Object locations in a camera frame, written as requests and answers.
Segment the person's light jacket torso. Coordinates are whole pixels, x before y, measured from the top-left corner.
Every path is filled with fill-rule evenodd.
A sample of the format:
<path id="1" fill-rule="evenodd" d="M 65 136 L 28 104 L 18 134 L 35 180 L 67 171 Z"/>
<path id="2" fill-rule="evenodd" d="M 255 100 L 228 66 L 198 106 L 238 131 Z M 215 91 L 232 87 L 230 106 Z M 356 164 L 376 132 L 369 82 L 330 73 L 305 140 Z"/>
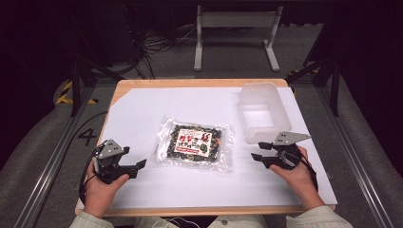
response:
<path id="1" fill-rule="evenodd" d="M 263 216 L 143 217 L 135 228 L 268 228 Z"/>

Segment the person's left hand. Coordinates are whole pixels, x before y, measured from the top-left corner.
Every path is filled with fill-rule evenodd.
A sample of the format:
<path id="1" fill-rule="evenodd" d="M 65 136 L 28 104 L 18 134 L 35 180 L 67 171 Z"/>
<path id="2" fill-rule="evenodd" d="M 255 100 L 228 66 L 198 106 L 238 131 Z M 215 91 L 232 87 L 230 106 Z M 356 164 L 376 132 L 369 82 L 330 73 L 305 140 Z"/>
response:
<path id="1" fill-rule="evenodd" d="M 128 181 L 127 174 L 121 175 L 111 184 L 106 184 L 94 174 L 93 161 L 86 171 L 89 180 L 86 182 L 86 202 L 84 211 L 101 219 L 111 205 L 118 190 Z"/>

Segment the black metal frame stand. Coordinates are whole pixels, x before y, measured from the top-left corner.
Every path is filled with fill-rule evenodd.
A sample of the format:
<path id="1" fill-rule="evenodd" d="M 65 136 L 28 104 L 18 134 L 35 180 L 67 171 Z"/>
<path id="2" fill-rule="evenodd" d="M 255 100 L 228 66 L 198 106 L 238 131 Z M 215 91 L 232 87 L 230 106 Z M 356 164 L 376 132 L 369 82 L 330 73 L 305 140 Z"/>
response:
<path id="1" fill-rule="evenodd" d="M 63 13 L 66 15 L 66 21 L 62 25 L 66 38 L 64 44 L 71 60 L 70 79 L 73 89 L 71 116 L 74 117 L 83 104 L 81 84 L 85 87 L 95 87 L 97 84 L 97 76 L 93 69 L 116 82 L 124 77 L 107 69 L 102 62 L 102 58 L 106 56 L 106 48 L 89 7 L 63 5 Z"/>
<path id="2" fill-rule="evenodd" d="M 286 78 L 288 84 L 317 69 L 312 83 L 316 87 L 324 87 L 331 79 L 330 108 L 337 117 L 338 87 L 340 69 L 338 66 L 339 46 L 337 36 L 337 12 L 334 10 L 326 20 L 318 37 L 314 41 L 305 61 L 303 69 L 290 72 Z"/>

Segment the yellow black hazard tape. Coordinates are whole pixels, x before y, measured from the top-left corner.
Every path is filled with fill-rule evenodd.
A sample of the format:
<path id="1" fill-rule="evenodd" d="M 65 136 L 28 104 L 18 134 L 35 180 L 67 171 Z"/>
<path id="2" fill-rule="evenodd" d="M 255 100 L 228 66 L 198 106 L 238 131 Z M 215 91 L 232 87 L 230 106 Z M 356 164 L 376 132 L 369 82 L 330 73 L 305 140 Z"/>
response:
<path id="1" fill-rule="evenodd" d="M 69 98 L 67 95 L 69 91 L 72 89 L 72 81 L 68 80 L 64 85 L 60 96 L 56 99 L 57 104 L 68 104 L 72 105 L 74 103 L 72 98 Z"/>

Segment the white metal stand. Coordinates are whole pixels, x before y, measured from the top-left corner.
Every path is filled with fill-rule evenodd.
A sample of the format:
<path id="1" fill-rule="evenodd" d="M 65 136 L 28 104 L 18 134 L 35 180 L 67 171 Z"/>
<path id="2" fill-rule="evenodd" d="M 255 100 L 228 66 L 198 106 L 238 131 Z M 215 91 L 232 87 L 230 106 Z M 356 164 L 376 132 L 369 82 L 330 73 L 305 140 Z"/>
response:
<path id="1" fill-rule="evenodd" d="M 270 36 L 262 43 L 264 45 L 269 64 L 274 72 L 279 72 L 279 64 L 273 50 L 274 40 L 278 31 L 283 7 L 269 11 L 204 11 L 197 8 L 196 32 L 197 44 L 193 69 L 202 70 L 202 29 L 203 28 L 267 28 Z"/>

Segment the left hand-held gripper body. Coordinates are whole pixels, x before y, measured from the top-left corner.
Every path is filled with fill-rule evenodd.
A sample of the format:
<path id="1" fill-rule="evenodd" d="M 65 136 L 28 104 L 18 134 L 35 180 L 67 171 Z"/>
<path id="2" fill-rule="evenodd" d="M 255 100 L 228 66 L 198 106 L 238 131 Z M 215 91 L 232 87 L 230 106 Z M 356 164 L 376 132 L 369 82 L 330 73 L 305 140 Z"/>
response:
<path id="1" fill-rule="evenodd" d="M 114 140 L 106 140 L 98 146 L 95 154 L 95 174 L 99 180 L 111 184 L 125 173 L 119 161 L 123 156 L 123 148 Z"/>

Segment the aluminium floor rail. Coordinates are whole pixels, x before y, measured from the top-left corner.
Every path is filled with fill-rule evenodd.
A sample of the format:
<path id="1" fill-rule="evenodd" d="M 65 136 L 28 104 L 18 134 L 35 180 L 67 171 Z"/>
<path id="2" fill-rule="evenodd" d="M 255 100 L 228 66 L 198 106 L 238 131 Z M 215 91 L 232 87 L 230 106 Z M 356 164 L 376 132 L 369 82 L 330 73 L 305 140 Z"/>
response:
<path id="1" fill-rule="evenodd" d="M 336 133 L 341 140 L 344 148 L 344 155 L 351 166 L 355 179 L 367 201 L 376 223 L 379 228 L 395 228 L 393 222 L 391 221 L 379 195 L 374 189 L 372 180 L 370 179 L 368 173 L 366 172 L 356 150 L 348 137 L 347 131 L 344 128 L 341 120 L 336 116 L 334 111 L 330 106 L 330 98 L 326 93 L 326 90 L 322 87 L 317 89 L 317 94 L 321 102 L 324 104 L 327 115 L 329 116 L 332 125 L 336 129 Z"/>
<path id="2" fill-rule="evenodd" d="M 62 166 L 64 157 L 67 153 L 68 144 L 73 139 L 73 130 L 80 121 L 85 110 L 85 102 L 90 99 L 94 90 L 94 87 L 85 87 L 83 89 L 83 94 L 79 98 L 81 104 L 79 105 L 76 114 L 73 117 L 68 118 L 67 125 L 65 126 L 59 141 L 56 143 L 44 170 L 39 176 L 39 180 L 36 182 L 29 195 L 29 199 L 12 228 L 33 228 L 36 225 L 51 187 Z"/>

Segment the translucent plastic container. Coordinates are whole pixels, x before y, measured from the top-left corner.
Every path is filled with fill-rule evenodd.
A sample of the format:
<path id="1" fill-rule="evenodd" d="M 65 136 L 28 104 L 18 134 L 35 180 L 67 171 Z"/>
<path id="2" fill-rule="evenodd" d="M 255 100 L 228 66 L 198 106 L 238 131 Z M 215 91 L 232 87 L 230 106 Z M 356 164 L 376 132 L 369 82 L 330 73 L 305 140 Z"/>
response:
<path id="1" fill-rule="evenodd" d="M 270 143 L 280 131 L 292 128 L 278 88 L 272 83 L 245 84 L 240 91 L 239 105 L 248 143 Z"/>

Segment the person's right hand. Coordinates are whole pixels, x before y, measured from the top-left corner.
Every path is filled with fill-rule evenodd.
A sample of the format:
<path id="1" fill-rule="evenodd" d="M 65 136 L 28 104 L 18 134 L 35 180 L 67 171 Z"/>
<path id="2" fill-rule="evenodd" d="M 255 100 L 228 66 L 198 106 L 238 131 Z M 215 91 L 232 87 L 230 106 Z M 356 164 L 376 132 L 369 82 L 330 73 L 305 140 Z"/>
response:
<path id="1" fill-rule="evenodd" d="M 270 170 L 282 177 L 293 192 L 298 196 L 302 209 L 309 211 L 324 205 L 324 201 L 316 190 L 311 179 L 311 173 L 308 169 L 309 160 L 307 150 L 303 147 L 298 148 L 302 154 L 302 161 L 292 170 L 286 170 L 272 164 Z"/>

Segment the white paper sheet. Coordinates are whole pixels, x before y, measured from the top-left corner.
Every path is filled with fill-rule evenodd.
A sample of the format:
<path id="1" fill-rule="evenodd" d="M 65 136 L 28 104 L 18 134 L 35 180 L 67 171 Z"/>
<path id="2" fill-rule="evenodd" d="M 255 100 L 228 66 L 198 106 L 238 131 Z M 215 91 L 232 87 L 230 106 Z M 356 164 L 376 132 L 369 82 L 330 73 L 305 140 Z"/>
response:
<path id="1" fill-rule="evenodd" d="M 132 88 L 109 109 L 103 139 L 113 139 L 130 151 L 123 164 L 146 160 L 134 180 L 117 193 L 110 213 L 127 216 L 195 213 L 249 213 L 261 208 L 297 212 L 300 202 L 285 181 L 251 154 L 259 145 L 245 140 L 240 111 L 241 87 Z M 290 88 L 278 88 L 292 128 L 307 130 Z M 194 124 L 229 124 L 234 132 L 233 171 L 218 172 L 155 161 L 157 134 L 165 116 Z"/>

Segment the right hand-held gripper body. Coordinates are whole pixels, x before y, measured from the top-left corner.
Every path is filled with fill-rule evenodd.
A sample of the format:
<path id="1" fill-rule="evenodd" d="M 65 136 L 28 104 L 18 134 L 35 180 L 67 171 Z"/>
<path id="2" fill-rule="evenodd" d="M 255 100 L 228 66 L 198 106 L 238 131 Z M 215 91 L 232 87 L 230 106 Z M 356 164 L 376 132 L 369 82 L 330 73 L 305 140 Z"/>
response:
<path id="1" fill-rule="evenodd" d="M 277 156 L 280 160 L 279 166 L 284 169 L 294 169 L 302 160 L 302 155 L 297 147 L 297 143 L 310 139 L 307 134 L 280 131 L 271 147 L 277 151 Z"/>

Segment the clear printed snack packet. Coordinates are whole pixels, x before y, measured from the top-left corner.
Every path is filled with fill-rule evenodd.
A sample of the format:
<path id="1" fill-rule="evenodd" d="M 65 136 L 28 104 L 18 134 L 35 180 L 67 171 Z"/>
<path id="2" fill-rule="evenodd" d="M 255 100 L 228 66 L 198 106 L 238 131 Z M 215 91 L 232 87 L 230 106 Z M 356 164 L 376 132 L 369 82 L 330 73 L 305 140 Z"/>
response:
<path id="1" fill-rule="evenodd" d="M 233 171 L 234 139 L 229 124 L 185 123 L 165 116 L 153 156 L 159 163 L 228 173 Z"/>

